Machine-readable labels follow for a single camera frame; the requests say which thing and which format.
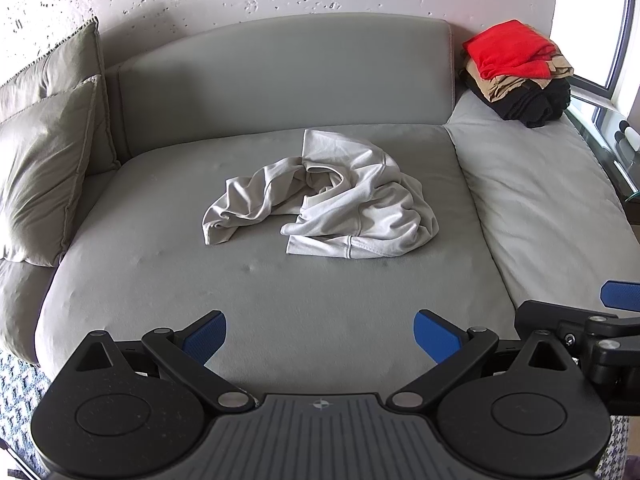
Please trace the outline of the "light grey sweatshirt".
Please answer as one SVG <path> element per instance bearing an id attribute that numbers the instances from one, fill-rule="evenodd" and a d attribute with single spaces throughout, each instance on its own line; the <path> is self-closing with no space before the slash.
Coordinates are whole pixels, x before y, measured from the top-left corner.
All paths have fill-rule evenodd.
<path id="1" fill-rule="evenodd" d="M 202 220 L 208 246 L 246 226 L 292 214 L 281 226 L 290 255 L 349 260 L 395 258 L 439 232 L 421 183 L 378 146 L 308 129 L 302 152 L 227 180 Z"/>

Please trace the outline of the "white black marker pen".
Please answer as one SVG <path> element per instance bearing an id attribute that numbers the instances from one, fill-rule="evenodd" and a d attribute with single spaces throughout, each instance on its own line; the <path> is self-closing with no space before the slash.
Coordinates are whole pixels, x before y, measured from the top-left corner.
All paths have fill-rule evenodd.
<path id="1" fill-rule="evenodd" d="M 640 152 L 640 133 L 634 130 L 626 120 L 622 120 L 618 124 L 614 138 L 618 143 L 626 141 L 636 153 Z"/>

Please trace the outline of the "glass side table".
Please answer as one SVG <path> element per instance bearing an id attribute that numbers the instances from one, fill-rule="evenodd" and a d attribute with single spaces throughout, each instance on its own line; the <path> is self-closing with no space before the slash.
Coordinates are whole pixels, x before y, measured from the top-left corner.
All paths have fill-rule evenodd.
<path id="1" fill-rule="evenodd" d="M 612 181 L 627 207 L 639 205 L 639 153 L 626 141 L 618 143 L 614 134 L 622 120 L 613 104 L 580 90 L 572 91 L 566 114 Z"/>

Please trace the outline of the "grey fabric sofa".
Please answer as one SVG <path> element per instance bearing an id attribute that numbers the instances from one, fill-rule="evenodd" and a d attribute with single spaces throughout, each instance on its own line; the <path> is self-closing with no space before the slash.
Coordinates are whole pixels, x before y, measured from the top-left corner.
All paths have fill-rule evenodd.
<path id="1" fill-rule="evenodd" d="M 526 300 L 604 310 L 639 244 L 567 119 L 454 85 L 448 23 L 221 27 L 113 67 L 90 21 L 1 88 L 1 347 L 49 377 L 81 339 L 218 310 L 254 393 L 389 394 L 416 312 L 509 338 Z"/>

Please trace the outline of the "front olive cushion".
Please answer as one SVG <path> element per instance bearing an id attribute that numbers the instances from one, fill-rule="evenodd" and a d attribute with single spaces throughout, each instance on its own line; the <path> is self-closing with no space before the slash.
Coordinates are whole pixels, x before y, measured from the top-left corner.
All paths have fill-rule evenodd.
<path id="1" fill-rule="evenodd" d="M 100 76 L 1 123 L 1 257 L 54 268 L 72 234 L 91 154 Z"/>

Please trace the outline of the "olive cushion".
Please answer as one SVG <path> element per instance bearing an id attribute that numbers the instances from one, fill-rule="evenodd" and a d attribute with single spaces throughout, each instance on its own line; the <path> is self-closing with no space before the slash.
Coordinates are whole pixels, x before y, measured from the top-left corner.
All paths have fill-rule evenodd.
<path id="1" fill-rule="evenodd" d="M 92 18 L 51 51 L 20 70 L 1 86 L 1 120 L 49 96 L 75 88 L 100 76 L 96 92 L 94 133 L 87 174 L 103 174 L 119 168 L 111 135 L 110 110 L 100 43 L 99 21 Z"/>
<path id="2" fill-rule="evenodd" d="M 100 76 L 1 123 L 1 257 L 54 268 L 72 234 L 91 154 Z"/>

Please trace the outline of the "red folded garment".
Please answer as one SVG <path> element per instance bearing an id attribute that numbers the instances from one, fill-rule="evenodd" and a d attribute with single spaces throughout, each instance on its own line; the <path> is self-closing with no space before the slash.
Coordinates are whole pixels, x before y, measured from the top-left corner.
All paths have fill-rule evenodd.
<path id="1" fill-rule="evenodd" d="M 518 20 L 491 26 L 466 40 L 462 48 L 483 79 L 550 78 L 549 62 L 559 53 L 551 40 Z"/>

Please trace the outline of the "rear olive cushion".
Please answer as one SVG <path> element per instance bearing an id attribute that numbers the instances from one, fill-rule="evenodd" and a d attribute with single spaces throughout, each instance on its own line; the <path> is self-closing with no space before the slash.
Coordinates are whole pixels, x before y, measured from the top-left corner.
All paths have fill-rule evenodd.
<path id="1" fill-rule="evenodd" d="M 100 43 L 99 21 L 92 18 L 51 51 L 20 70 L 1 86 L 1 120 L 49 96 L 75 88 L 100 76 L 96 92 L 94 133 L 87 174 L 103 174 L 119 168 L 111 135 L 110 110 Z"/>

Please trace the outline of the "window frame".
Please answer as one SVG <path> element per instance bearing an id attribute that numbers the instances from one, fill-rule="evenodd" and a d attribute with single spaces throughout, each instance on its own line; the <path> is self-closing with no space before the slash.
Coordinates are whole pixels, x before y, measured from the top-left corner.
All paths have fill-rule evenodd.
<path id="1" fill-rule="evenodd" d="M 575 84 L 628 117 L 639 91 L 639 0 L 584 0 Z"/>

